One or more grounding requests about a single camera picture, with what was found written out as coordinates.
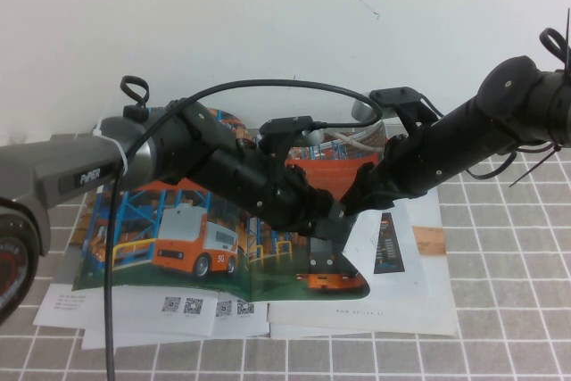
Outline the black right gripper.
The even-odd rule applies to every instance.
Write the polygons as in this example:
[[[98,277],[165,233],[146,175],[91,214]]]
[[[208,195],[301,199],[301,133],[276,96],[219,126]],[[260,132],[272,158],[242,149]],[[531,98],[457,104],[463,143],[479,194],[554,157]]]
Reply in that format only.
[[[358,170],[354,185],[357,195],[341,199],[344,214],[349,217],[369,210],[393,208],[401,199],[415,199],[443,182],[438,168],[429,160],[427,128],[412,135],[391,137],[381,162],[364,163]]]

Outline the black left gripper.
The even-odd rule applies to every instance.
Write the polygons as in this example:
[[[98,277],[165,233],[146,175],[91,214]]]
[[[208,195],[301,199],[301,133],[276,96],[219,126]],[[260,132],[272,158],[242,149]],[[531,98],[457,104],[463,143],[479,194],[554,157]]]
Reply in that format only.
[[[346,242],[353,217],[325,190],[313,187],[298,165],[280,165],[262,201],[261,219],[273,230],[332,242]]]

